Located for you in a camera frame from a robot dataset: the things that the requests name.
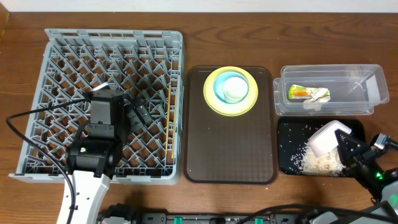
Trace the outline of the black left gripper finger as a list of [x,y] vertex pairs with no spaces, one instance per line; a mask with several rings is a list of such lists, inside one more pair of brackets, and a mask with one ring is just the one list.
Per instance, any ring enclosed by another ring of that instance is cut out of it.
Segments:
[[136,98],[134,100],[134,109],[143,124],[147,124],[152,121],[150,113],[148,112],[148,109],[146,107],[145,101],[143,101],[139,98]]
[[126,117],[126,121],[129,122],[130,132],[138,132],[144,127],[142,121],[140,120],[140,117],[134,111],[132,105],[126,105],[124,107],[124,114]]

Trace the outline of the white rice bowl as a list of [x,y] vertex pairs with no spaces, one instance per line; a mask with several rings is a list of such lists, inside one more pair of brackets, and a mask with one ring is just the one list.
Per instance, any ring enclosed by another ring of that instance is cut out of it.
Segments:
[[346,134],[351,134],[352,129],[338,120],[330,121],[316,131],[309,139],[308,145],[311,147],[316,157],[324,156],[338,146],[335,131],[340,130]]

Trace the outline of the white tissue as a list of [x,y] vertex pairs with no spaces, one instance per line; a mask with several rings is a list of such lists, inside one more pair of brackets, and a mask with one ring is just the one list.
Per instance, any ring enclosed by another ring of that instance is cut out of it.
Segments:
[[311,92],[311,98],[303,102],[303,108],[305,110],[320,111],[322,105],[331,100],[330,91],[327,88],[317,88]]

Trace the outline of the yellow green snack wrapper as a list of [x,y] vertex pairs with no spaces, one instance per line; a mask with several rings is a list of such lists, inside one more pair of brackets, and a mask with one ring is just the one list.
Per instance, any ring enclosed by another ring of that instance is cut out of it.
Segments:
[[290,100],[309,99],[312,97],[312,93],[315,90],[317,90],[317,88],[292,85],[288,91],[288,99]]

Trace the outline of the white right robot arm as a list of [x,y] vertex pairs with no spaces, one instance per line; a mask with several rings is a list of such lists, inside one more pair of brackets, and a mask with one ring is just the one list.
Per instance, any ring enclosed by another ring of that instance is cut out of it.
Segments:
[[397,150],[397,141],[379,133],[367,144],[337,129],[340,162],[343,172],[354,177],[372,195],[376,203],[387,202],[397,211],[397,169],[383,170],[377,159],[388,150]]

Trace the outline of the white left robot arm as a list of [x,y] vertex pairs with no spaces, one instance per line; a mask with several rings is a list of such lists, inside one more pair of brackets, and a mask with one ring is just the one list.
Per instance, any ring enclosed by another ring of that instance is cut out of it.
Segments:
[[58,223],[95,223],[127,137],[149,121],[140,99],[124,104],[121,96],[92,99],[91,119],[81,124],[67,147],[67,179]]

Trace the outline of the spilled rice pile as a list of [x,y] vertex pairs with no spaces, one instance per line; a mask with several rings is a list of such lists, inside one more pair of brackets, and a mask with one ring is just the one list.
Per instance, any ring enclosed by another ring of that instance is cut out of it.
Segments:
[[337,148],[317,157],[307,142],[290,157],[290,162],[293,162],[292,166],[303,175],[339,176],[345,168],[340,161]]

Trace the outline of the right wooden chopstick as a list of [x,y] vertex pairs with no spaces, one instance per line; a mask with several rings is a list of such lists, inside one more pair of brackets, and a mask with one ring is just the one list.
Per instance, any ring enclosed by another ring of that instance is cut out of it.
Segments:
[[173,130],[172,130],[172,153],[171,153],[171,158],[174,161],[174,143],[175,143],[175,131],[177,130],[176,128],[176,117],[177,117],[177,102],[178,102],[178,92],[176,91],[175,93],[175,102],[174,102],[174,116],[173,116]]

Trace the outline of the wooden chopstick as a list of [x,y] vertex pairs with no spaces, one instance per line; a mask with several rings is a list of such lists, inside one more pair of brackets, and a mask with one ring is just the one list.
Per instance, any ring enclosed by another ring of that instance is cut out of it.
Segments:
[[174,161],[174,143],[175,143],[175,131],[177,130],[176,128],[176,117],[177,117],[177,102],[178,102],[178,92],[176,91],[175,93],[175,102],[174,102],[174,116],[173,116],[173,130],[172,130],[172,153],[171,153],[171,158]]
[[165,141],[165,155],[167,157],[169,145],[169,123],[170,123],[170,105],[171,105],[172,85],[168,87],[168,102],[167,102],[167,122],[166,122],[166,141]]

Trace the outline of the left wooden chopstick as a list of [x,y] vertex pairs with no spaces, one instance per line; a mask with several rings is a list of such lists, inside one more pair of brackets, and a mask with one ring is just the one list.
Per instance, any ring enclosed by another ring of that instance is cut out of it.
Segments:
[[170,123],[170,105],[171,105],[172,85],[168,87],[168,102],[167,102],[167,122],[166,122],[166,141],[165,141],[165,155],[167,157],[169,145],[169,123]]

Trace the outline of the grey plastic dish rack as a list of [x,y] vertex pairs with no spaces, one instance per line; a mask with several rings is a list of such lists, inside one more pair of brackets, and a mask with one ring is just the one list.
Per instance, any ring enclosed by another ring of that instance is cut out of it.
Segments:
[[[180,179],[185,78],[183,35],[174,30],[47,29],[49,42],[13,179],[61,183],[57,163],[81,123],[89,120],[83,94],[102,83],[146,103],[152,121],[124,145],[113,182],[173,185]],[[165,155],[168,87],[172,85],[169,145]],[[172,160],[175,93],[177,117]]]

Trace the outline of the black tray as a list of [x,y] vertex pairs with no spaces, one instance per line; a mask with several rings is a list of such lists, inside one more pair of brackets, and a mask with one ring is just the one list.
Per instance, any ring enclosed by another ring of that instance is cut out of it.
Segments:
[[[331,118],[296,118],[284,117],[278,121],[277,139],[279,168],[287,175],[299,174],[298,169],[292,166],[290,157],[296,150],[303,147],[308,139],[322,126],[332,121]],[[330,177],[344,177],[344,174]]]

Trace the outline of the clear plastic bin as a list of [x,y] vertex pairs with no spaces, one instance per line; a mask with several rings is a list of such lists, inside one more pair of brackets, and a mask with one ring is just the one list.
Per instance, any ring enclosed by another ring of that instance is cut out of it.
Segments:
[[[307,99],[290,100],[292,85],[327,88],[331,100],[320,111],[305,110]],[[279,116],[351,116],[371,114],[389,101],[384,71],[377,64],[288,65],[273,82],[275,112]]]

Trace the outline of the light blue bowl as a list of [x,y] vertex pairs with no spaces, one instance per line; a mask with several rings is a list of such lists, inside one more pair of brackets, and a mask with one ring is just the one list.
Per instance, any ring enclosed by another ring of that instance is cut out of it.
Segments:
[[213,85],[214,93],[215,95],[223,102],[227,103],[224,99],[224,94],[223,94],[223,88],[224,88],[224,82],[231,78],[231,77],[241,77],[243,78],[246,83],[248,84],[247,79],[240,73],[238,72],[223,72],[220,75],[216,77],[216,80]]

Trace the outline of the brown serving tray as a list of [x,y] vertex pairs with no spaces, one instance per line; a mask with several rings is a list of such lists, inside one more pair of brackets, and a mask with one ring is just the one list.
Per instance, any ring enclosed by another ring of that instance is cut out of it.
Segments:
[[198,184],[270,184],[278,175],[272,76],[262,67],[245,67],[255,79],[259,96],[239,116],[212,110],[203,96],[215,66],[189,70],[185,82],[183,172]]

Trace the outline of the yellow plate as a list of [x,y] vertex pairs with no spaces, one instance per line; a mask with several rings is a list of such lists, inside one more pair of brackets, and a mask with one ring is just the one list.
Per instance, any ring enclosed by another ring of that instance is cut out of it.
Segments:
[[[239,103],[228,104],[221,101],[215,95],[213,89],[214,82],[216,77],[223,72],[238,72],[247,79],[249,91],[245,99]],[[255,105],[258,93],[259,90],[254,77],[246,70],[233,66],[217,68],[208,75],[203,86],[203,95],[208,106],[215,112],[224,116],[239,116],[248,112]]]

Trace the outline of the white cup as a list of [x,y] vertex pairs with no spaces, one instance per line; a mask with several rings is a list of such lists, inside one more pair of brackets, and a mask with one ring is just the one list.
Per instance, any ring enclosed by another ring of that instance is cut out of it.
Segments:
[[224,82],[223,94],[227,103],[238,103],[248,93],[248,84],[241,77],[231,77]]

